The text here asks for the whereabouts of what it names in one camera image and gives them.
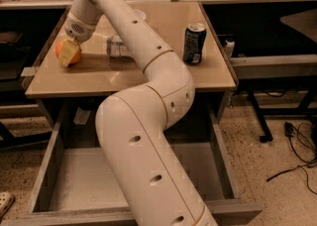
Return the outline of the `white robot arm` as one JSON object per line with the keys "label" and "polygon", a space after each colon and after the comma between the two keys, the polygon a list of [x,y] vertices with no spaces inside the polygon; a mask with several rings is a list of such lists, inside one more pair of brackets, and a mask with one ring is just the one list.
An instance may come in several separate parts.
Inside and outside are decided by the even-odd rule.
{"label": "white robot arm", "polygon": [[163,133],[195,95],[177,53],[124,0],[74,0],[67,37],[56,50],[60,65],[80,56],[102,16],[147,78],[105,99],[95,118],[100,146],[138,226],[218,226]]}

